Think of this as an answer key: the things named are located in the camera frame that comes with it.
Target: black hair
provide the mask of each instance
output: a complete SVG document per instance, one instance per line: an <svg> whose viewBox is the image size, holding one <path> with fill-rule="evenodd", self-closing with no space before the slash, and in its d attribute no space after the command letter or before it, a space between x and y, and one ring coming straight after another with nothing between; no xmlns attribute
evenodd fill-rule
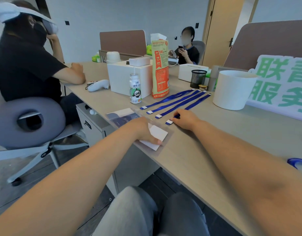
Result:
<svg viewBox="0 0 302 236"><path fill-rule="evenodd" d="M14 0L11 2L12 4L15 4L18 7L24 7L24 8L28 8L31 9L33 11L37 11L39 12L38 9L36 9L31 3L25 1L25 0ZM28 20L28 16L32 16L33 19L35 19L36 21L42 21L42 18L34 16L34 15L30 15L30 14L26 14L26 13L21 13L20 15L18 15L16 18L13 18L11 20L8 20L5 22L5 27L3 30L3 35L5 33L8 34L14 34L22 39L25 39L31 43L35 43L35 31L33 30L33 28L31 27L29 20Z"/></svg>
<svg viewBox="0 0 302 236"><path fill-rule="evenodd" d="M192 26L188 26L186 28L183 29L183 31L181 32L181 34L184 33L184 31L190 31L191 35L193 36L193 38L191 39L191 42L193 41L193 39L195 38L195 29Z"/></svg>

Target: ear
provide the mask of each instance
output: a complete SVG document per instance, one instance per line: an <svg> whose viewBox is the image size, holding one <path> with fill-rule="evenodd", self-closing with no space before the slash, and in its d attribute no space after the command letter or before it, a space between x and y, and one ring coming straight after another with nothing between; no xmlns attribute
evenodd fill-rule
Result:
<svg viewBox="0 0 302 236"><path fill-rule="evenodd" d="M33 27L36 20L34 20L34 18L32 16L28 16L28 21L29 21L29 24Z"/></svg>

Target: table top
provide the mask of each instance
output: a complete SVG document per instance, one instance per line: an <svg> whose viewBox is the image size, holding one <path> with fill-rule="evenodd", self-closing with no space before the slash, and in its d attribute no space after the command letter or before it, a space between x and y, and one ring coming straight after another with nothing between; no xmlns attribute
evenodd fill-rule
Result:
<svg viewBox="0 0 302 236"><path fill-rule="evenodd" d="M87 81L108 79L105 63L82 64ZM190 83L178 79L178 71L178 66L169 69L170 94L191 89ZM88 92L85 90L86 84L65 84L65 86L106 121L109 121L106 117L107 113L133 107L129 96L114 93L110 89ZM225 110L214 105L212 100L213 96L192 108L192 111L200 119L271 154L285 159L302 158L302 121L248 105L239 111ZM149 95L142 100L142 103L135 106L141 107L156 101L158 100L154 100ZM147 115L146 110L141 110L140 113L152 119L155 116L155 114ZM172 114L156 121L165 124ZM160 153L157 155L145 153L241 234L264 235L193 134L181 130L174 124L169 128L173 133L165 146L161 146L163 149Z"/></svg>

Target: snack bag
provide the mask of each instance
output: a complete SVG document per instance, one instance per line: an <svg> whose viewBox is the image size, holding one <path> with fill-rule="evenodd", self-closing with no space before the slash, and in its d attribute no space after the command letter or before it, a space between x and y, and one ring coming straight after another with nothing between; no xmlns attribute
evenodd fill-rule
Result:
<svg viewBox="0 0 302 236"><path fill-rule="evenodd" d="M167 40L152 41L153 98L162 98L169 93L169 55Z"/></svg>

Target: black face mask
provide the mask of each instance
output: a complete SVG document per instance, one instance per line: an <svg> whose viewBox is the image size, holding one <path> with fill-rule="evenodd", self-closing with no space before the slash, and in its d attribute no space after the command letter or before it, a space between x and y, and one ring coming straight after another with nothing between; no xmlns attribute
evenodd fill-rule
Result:
<svg viewBox="0 0 302 236"><path fill-rule="evenodd" d="M35 33L37 35L37 43L41 46L44 46L46 42L46 35L47 35L46 30L39 23L35 23L33 29L35 30Z"/></svg>

